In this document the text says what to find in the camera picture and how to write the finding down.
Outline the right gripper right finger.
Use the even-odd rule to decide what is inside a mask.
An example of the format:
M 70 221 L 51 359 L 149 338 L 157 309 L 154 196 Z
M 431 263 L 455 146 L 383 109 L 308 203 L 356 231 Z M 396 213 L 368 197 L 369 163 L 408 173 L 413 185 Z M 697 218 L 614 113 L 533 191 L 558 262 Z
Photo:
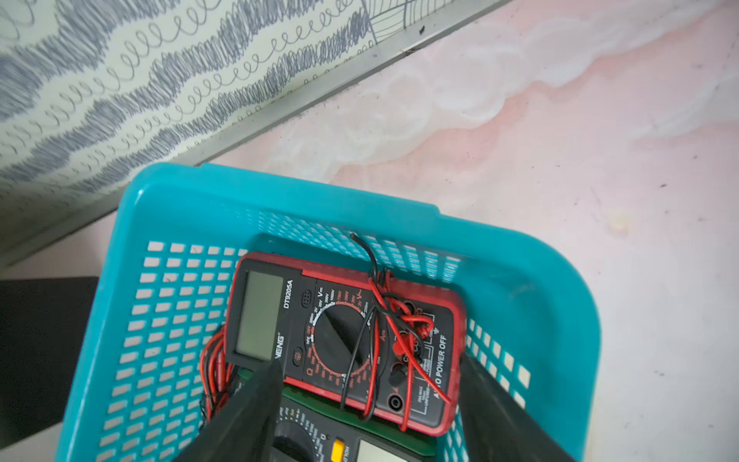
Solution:
M 459 408 L 471 461 L 571 461 L 488 371 L 465 353 Z

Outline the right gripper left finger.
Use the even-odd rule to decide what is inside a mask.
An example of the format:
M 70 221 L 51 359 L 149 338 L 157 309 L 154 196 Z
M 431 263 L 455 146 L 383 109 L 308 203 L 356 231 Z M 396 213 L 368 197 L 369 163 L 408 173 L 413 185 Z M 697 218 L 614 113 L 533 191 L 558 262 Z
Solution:
M 176 459 L 268 461 L 282 390 L 280 363 L 264 364 Z

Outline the dark green multimeter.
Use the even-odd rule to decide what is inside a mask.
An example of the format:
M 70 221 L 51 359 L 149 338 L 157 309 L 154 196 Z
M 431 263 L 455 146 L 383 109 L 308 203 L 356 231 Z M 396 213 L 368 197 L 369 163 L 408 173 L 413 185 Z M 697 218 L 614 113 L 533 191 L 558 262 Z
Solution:
M 434 461 L 436 456 L 433 437 L 381 420 L 365 422 L 335 402 L 283 388 L 271 461 Z

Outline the red black multimeter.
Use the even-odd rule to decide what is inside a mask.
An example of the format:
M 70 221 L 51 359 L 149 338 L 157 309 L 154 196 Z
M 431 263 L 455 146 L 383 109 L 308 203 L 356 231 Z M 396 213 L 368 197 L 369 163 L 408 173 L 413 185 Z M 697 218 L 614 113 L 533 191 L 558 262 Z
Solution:
M 467 312 L 456 292 L 286 256 L 238 263 L 225 359 L 280 364 L 285 383 L 440 436 L 457 410 Z

